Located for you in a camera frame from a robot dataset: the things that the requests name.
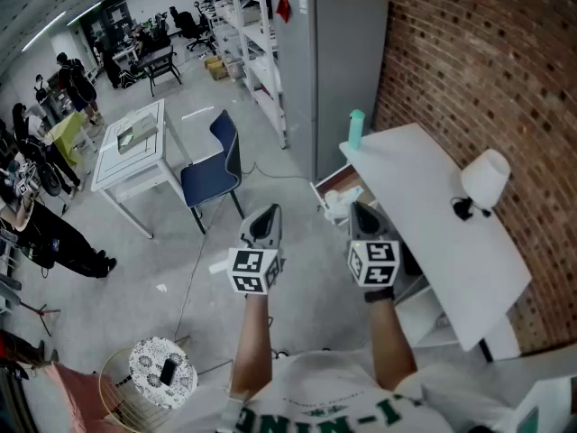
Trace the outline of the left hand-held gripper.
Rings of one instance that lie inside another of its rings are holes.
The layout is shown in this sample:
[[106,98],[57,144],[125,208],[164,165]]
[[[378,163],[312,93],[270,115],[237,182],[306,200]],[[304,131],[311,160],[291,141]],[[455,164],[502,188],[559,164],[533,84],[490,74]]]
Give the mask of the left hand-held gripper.
[[230,248],[227,276],[236,293],[267,295],[282,273],[282,209],[273,203],[242,223],[240,246]]

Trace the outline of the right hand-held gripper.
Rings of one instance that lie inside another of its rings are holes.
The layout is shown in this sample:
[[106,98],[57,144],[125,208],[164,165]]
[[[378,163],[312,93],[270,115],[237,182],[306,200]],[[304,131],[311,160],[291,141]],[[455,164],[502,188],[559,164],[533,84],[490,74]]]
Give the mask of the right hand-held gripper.
[[391,287],[401,263],[400,244],[389,234],[389,223],[375,208],[353,202],[349,214],[347,266],[363,288]]

